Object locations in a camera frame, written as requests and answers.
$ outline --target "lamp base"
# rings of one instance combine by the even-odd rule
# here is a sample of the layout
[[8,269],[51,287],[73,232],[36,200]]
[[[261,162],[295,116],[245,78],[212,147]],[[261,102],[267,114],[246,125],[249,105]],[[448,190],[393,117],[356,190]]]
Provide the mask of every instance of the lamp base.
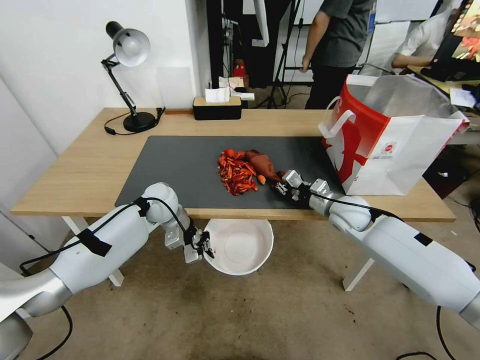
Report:
[[132,133],[141,133],[154,128],[157,124],[157,119],[149,112],[137,112],[136,116],[128,115],[123,120],[125,130]]

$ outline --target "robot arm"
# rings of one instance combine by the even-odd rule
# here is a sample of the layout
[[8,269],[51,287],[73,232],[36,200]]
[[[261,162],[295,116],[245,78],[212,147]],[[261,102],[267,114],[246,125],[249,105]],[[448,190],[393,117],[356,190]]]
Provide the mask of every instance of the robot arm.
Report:
[[464,259],[393,214],[371,211],[361,197],[330,191],[322,179],[308,183],[289,170],[283,180],[276,184],[283,197],[308,204],[419,297],[451,309],[480,330],[480,280]]
[[213,258],[208,232],[195,227],[171,187],[153,184],[135,202],[115,208],[70,239],[49,268],[0,281],[0,360],[15,359],[32,337],[17,309],[38,317],[60,308],[72,295],[106,280],[158,226],[165,229],[165,246],[183,246],[187,263],[203,254]]

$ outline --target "wooden table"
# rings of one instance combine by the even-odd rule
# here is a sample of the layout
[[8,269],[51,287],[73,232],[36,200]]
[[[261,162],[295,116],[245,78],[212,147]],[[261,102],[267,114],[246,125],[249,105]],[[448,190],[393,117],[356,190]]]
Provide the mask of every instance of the wooden table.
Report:
[[[143,111],[155,113],[154,109]],[[273,109],[244,109],[240,120],[224,121],[196,121],[191,114],[163,115],[158,126],[149,131],[131,136],[107,134],[103,128],[105,121],[126,112],[124,108],[103,109],[13,207],[12,214],[62,216],[78,234],[88,226],[83,217],[101,217],[115,207],[114,203],[149,136],[320,136],[317,126],[324,116],[330,115],[330,110]],[[121,118],[109,126],[120,133],[125,132]],[[423,178],[407,196],[364,198],[371,206],[393,212],[407,221],[455,220],[454,214]],[[202,219],[325,220],[313,210],[301,209],[186,210],[193,218]],[[367,260],[357,265],[358,269],[364,270]],[[355,272],[347,276],[346,279],[353,280],[347,281],[345,287],[353,288],[360,279],[358,275],[359,272]],[[123,277],[117,271],[110,279],[119,286]]]

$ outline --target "white shirt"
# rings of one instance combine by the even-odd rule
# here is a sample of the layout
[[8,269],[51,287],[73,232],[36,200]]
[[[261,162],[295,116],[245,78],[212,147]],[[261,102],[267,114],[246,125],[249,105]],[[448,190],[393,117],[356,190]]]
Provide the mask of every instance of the white shirt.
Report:
[[451,11],[432,16],[409,33],[396,54],[433,57],[442,43]]

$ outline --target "person's hand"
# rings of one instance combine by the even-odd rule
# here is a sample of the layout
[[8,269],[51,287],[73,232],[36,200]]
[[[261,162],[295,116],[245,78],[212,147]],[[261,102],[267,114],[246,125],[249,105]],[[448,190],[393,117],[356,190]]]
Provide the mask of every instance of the person's hand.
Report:
[[267,179],[281,182],[282,178],[275,173],[274,165],[266,154],[259,153],[256,150],[250,150],[245,153],[245,157],[253,165],[256,172]]
[[301,73],[306,73],[307,70],[309,69],[310,65],[310,58],[307,56],[307,54],[303,55],[303,58],[301,59]]

